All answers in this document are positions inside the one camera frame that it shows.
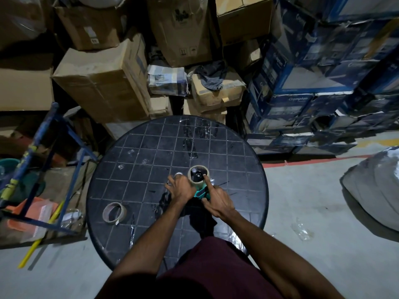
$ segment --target black plastic table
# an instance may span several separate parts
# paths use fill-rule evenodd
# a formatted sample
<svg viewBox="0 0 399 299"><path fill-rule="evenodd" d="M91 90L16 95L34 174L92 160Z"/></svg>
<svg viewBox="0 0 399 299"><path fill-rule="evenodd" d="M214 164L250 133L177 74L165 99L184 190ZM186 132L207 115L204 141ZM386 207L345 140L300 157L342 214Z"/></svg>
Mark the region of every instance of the black plastic table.
<svg viewBox="0 0 399 299"><path fill-rule="evenodd" d="M225 125L197 116L151 120L116 141L90 182L86 205L89 233L110 269L166 209L170 201L164 188L167 176L187 174L197 164L209 168L210 178L230 194L241 215L263 229L268 210L267 180L246 141ZM102 211L112 201L127 209L118 225L102 219ZM160 272L173 267L209 235L228 240L245 252L231 228L192 199L177 222Z"/></svg>

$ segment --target hand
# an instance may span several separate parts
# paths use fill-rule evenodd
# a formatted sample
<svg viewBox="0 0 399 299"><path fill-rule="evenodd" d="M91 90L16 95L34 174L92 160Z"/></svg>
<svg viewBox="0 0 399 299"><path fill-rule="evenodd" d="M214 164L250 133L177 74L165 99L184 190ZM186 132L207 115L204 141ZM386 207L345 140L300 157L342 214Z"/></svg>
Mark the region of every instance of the hand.
<svg viewBox="0 0 399 299"><path fill-rule="evenodd" d="M212 186L209 177L204 174L204 180L208 186L211 202L206 198L202 198L202 204L213 216L219 217L226 222L234 212L234 204L230 196L218 186Z"/></svg>
<svg viewBox="0 0 399 299"><path fill-rule="evenodd" d="M187 176L178 174L175 179L171 175L167 177L170 185L165 184L165 188L169 190L172 195L172 201L174 203L181 202L183 205L187 203L196 193L196 188L194 188Z"/></svg>

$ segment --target person's right hand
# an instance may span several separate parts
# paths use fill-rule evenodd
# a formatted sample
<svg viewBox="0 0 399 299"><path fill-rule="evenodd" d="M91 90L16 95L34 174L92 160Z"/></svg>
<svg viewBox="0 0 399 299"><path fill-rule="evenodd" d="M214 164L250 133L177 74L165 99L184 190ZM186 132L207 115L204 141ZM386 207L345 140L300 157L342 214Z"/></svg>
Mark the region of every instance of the person's right hand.
<svg viewBox="0 0 399 299"><path fill-rule="evenodd" d="M211 195L211 202L209 202L206 198L202 198L202 204L213 216L219 217L224 222L228 220L229 216L231 216L235 212L234 204L230 196L218 186L213 186L209 177L207 175L203 175L205 183L208 187L209 194Z"/></svg>

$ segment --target forearm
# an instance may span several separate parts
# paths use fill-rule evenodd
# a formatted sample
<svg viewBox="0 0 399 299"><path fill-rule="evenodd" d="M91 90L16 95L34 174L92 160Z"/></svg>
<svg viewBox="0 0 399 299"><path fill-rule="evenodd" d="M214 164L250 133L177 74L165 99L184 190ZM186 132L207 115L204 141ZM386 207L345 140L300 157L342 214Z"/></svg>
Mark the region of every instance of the forearm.
<svg viewBox="0 0 399 299"><path fill-rule="evenodd" d="M310 263L237 211L232 211L226 222L286 298L343 298Z"/></svg>
<svg viewBox="0 0 399 299"><path fill-rule="evenodd" d="M109 279L133 273L157 274L183 207L183 204L172 201L164 214L132 246Z"/></svg>

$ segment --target grey concrete floor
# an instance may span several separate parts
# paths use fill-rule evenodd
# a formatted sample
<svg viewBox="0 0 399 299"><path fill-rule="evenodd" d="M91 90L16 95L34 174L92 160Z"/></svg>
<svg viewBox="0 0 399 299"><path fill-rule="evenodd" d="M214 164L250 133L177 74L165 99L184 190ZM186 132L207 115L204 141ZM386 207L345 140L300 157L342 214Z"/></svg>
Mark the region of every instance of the grey concrete floor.
<svg viewBox="0 0 399 299"><path fill-rule="evenodd" d="M265 231L315 266L346 298L398 298L399 233L376 223L343 193L339 179L362 159L265 169L270 206ZM297 218L313 233L302 241ZM90 239L37 250L0 251L2 298L93 298L110 270Z"/></svg>

